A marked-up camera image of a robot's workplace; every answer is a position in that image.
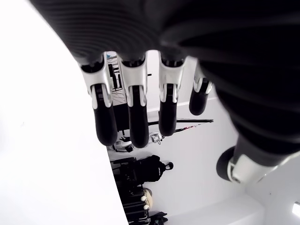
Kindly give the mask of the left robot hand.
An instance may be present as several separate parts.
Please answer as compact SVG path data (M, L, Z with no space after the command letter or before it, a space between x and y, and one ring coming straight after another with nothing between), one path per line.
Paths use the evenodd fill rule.
M103 145L117 138L106 52L119 59L130 138L145 147L147 53L159 53L159 129L171 136L187 57L197 60L189 109L214 87L239 136L216 166L231 182L260 181L300 154L297 0L34 0L79 64Z

